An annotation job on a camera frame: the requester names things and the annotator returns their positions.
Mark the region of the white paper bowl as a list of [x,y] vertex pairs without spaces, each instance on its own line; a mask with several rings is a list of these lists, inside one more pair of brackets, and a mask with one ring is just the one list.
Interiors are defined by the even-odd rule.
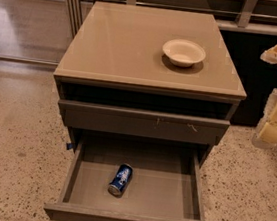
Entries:
[[184,39],[166,41],[162,46],[162,51],[172,64],[182,68],[201,63],[206,57],[206,52],[202,47]]

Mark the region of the blue pepsi can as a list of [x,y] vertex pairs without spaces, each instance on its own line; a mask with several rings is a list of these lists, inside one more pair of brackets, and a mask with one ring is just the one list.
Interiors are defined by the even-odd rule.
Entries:
[[131,166],[127,164],[120,165],[116,175],[114,175],[113,180],[108,185],[109,194],[120,197],[130,182],[131,176],[133,176]]

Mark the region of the grey drawer cabinet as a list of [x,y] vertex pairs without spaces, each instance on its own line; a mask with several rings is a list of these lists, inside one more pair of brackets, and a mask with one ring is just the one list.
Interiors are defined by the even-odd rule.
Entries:
[[[206,57],[175,66],[162,51],[174,39],[198,44]],[[228,122],[246,97],[213,16],[104,2],[94,4],[54,77],[59,101]],[[66,127],[72,143],[96,131]],[[215,146],[194,144],[201,162]]]

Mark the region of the blue tape piece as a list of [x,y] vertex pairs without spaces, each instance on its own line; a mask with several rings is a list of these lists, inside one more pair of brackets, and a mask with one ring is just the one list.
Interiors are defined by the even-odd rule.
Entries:
[[66,146],[67,146],[66,147],[67,150],[72,150],[74,148],[73,144],[71,143],[67,143]]

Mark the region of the open middle drawer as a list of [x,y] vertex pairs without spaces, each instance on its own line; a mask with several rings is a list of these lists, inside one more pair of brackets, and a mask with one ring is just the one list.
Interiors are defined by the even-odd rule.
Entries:
[[[108,185],[122,164],[133,176],[117,197]],[[205,221],[199,172],[190,148],[87,138],[58,201],[44,209],[58,221]]]

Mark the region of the grey top drawer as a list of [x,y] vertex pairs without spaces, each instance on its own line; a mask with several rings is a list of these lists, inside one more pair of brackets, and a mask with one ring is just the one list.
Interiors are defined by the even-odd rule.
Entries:
[[72,128],[216,145],[229,127],[227,120],[59,101],[65,126]]

